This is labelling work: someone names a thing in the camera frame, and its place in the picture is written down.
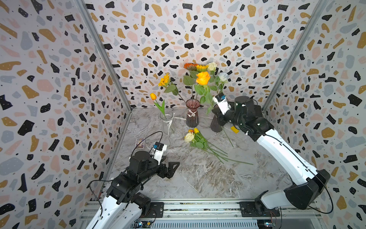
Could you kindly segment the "cream rose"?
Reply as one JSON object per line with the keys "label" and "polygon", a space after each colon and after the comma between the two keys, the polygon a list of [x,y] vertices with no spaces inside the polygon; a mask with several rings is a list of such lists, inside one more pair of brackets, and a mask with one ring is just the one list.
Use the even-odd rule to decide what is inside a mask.
{"label": "cream rose", "polygon": [[217,64],[215,62],[211,62],[207,65],[207,71],[214,75],[216,72]]}
{"label": "cream rose", "polygon": [[201,149],[204,152],[215,156],[221,163],[235,162],[235,163],[253,165],[252,163],[229,158],[226,152],[210,143],[199,131],[195,132],[194,130],[189,130],[184,137],[184,141],[186,143],[189,143],[191,147]]}

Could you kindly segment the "white rose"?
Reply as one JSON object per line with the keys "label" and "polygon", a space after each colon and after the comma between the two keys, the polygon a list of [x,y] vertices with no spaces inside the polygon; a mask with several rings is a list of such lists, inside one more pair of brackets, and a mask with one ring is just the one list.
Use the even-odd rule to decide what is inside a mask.
{"label": "white rose", "polygon": [[218,92],[223,91],[225,84],[228,83],[228,78],[229,78],[228,74],[224,72],[221,72],[220,74],[217,75],[216,85]]}

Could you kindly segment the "orange rose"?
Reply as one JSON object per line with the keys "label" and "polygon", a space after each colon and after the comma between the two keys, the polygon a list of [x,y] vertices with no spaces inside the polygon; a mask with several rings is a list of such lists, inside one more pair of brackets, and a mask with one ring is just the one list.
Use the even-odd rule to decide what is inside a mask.
{"label": "orange rose", "polygon": [[212,75],[206,71],[200,72],[196,76],[196,84],[194,85],[195,91],[201,96],[200,103],[207,105],[207,114],[210,114],[216,105],[213,102],[213,97],[219,94],[216,85],[217,75]]}

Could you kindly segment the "yellow sunflower large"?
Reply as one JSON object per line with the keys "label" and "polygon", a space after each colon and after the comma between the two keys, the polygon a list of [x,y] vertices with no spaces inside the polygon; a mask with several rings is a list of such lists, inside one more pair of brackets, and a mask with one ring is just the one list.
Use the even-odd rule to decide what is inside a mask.
{"label": "yellow sunflower large", "polygon": [[196,70],[198,72],[206,72],[208,69],[208,66],[207,65],[196,65]]}

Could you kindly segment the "yellow sunflower small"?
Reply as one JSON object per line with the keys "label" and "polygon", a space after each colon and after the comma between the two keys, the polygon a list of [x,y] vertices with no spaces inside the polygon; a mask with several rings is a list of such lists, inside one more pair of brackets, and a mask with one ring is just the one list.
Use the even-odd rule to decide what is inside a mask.
{"label": "yellow sunflower small", "polygon": [[169,73],[166,73],[160,80],[158,84],[160,87],[164,89],[164,93],[172,93],[173,95],[179,96],[184,102],[186,102],[183,97],[180,95],[177,86],[172,82],[171,76]]}

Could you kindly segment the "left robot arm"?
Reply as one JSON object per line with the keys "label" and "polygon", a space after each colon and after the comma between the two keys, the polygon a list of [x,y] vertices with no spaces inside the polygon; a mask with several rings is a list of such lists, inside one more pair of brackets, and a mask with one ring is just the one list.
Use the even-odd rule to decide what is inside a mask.
{"label": "left robot arm", "polygon": [[166,165],[146,151],[135,153],[127,170],[111,181],[100,208],[87,228],[127,229],[141,216],[147,216],[151,199],[140,192],[144,183],[155,175],[172,178],[179,166],[179,162]]}

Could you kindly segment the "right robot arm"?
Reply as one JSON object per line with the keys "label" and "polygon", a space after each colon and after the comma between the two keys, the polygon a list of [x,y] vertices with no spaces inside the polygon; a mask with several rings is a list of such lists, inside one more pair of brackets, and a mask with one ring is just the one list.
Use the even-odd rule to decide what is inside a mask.
{"label": "right robot arm", "polygon": [[254,200],[255,211],[263,215],[265,211],[293,206],[300,210],[311,203],[327,189],[330,174],[309,164],[285,142],[274,126],[263,117],[261,107],[248,96],[236,97],[229,102],[223,93],[212,98],[215,114],[220,126],[231,123],[251,139],[266,149],[286,170],[292,185],[269,193],[264,191]]}

